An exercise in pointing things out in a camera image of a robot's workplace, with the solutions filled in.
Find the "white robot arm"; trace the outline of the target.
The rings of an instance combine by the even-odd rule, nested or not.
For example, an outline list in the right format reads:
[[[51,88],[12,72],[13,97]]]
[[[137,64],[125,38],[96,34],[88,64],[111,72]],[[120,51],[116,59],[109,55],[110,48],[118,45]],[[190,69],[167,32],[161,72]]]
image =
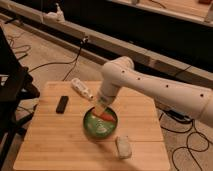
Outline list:
[[[106,62],[101,73],[103,81],[97,99],[104,106],[112,104],[119,90],[127,87],[213,127],[213,90],[210,88],[139,73],[134,70],[132,59],[126,56]]]

